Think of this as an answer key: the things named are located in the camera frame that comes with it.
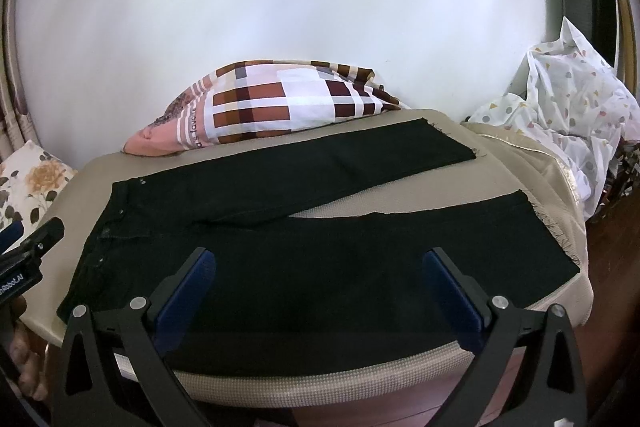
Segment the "person's left hand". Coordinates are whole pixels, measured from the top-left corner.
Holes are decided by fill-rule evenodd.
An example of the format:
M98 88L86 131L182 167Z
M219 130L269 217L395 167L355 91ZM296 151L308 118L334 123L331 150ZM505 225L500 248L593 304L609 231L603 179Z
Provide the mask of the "person's left hand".
M32 351L28 330L21 321L27 309L23 296L15 298L1 308L1 347L17 368L17 382L8 384L17 398L29 397L43 402L49 394L41 358Z

